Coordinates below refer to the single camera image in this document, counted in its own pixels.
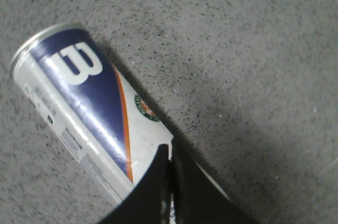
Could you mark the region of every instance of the orange stripe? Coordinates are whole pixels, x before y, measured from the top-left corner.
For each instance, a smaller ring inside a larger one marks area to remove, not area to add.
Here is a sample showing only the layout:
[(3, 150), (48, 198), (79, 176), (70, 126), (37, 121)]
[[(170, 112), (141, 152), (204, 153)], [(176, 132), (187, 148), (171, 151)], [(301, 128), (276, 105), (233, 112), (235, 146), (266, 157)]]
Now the orange stripe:
[(129, 139), (129, 126), (128, 126), (128, 115), (127, 115), (127, 106), (126, 106), (126, 98), (123, 91), (120, 75), (117, 72), (117, 69), (113, 65), (114, 72), (116, 75), (116, 79), (118, 82), (118, 89), (120, 91), (121, 105), (122, 105), (122, 113), (123, 113), (123, 130), (125, 136), (125, 146), (126, 146), (126, 165), (127, 165), (127, 177), (131, 182), (133, 182), (133, 171), (132, 171), (132, 156), (130, 154), (130, 139)]

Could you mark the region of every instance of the circular logo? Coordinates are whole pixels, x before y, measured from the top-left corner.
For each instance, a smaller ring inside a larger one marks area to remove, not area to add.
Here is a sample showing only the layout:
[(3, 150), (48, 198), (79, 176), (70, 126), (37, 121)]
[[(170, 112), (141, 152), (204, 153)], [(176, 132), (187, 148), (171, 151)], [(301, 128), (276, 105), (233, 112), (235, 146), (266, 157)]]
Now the circular logo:
[(159, 122), (159, 118), (149, 108), (149, 106), (141, 99), (139, 95), (135, 95), (135, 104), (139, 112), (151, 121)]

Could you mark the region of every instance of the speckled gray surface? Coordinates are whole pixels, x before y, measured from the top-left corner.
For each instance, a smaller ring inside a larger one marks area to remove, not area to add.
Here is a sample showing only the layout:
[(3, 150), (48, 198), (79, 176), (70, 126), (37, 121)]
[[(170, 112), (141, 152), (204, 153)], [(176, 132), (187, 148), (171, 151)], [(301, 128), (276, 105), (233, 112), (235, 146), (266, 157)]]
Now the speckled gray surface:
[(0, 223), (95, 223), (112, 205), (8, 77), (83, 23), (233, 202), (262, 223), (338, 219), (337, 0), (0, 0)]

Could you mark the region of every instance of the black object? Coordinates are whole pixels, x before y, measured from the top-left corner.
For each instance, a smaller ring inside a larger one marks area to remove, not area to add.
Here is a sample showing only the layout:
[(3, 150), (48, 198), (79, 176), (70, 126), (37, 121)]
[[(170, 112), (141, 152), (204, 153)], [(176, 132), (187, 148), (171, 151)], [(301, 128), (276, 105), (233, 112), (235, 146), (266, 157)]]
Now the black object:
[(142, 180), (110, 215), (98, 224), (168, 224), (174, 195), (177, 224), (258, 224), (213, 185), (183, 143), (160, 145)]

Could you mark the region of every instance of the can lid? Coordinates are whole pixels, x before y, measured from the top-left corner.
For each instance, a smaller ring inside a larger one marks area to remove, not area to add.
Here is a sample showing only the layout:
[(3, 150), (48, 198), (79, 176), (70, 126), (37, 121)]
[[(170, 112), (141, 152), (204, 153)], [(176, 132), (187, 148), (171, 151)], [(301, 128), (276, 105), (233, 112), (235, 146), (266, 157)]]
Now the can lid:
[(44, 30), (41, 30), (37, 32), (37, 34), (33, 35), (31, 38), (29, 38), (26, 42), (24, 42), (19, 49), (15, 52), (13, 55), (13, 58), (10, 62), (10, 75), (13, 77), (13, 71), (16, 67), (18, 61), (22, 57), (22, 55), (33, 48), (35, 45), (37, 45), (38, 42), (41, 42), (42, 40), (50, 37), (53, 34), (56, 34), (63, 30), (69, 30), (69, 29), (81, 29), (86, 30), (85, 27), (82, 24), (79, 23), (60, 23), (53, 26), (50, 26)]

